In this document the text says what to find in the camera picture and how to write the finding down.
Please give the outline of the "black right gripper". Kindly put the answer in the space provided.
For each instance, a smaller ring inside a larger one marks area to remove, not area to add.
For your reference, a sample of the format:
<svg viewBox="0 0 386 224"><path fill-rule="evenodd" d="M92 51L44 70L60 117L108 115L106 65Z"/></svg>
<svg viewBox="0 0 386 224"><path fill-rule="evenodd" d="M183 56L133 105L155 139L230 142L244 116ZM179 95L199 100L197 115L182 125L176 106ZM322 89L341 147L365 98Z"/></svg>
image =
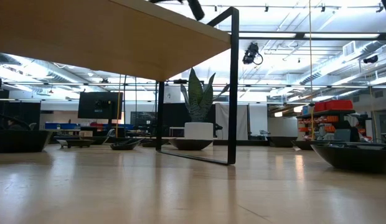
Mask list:
<svg viewBox="0 0 386 224"><path fill-rule="evenodd" d="M187 0L188 5L197 21L200 21L204 18L205 13L201 7L201 4L198 0Z"/></svg>

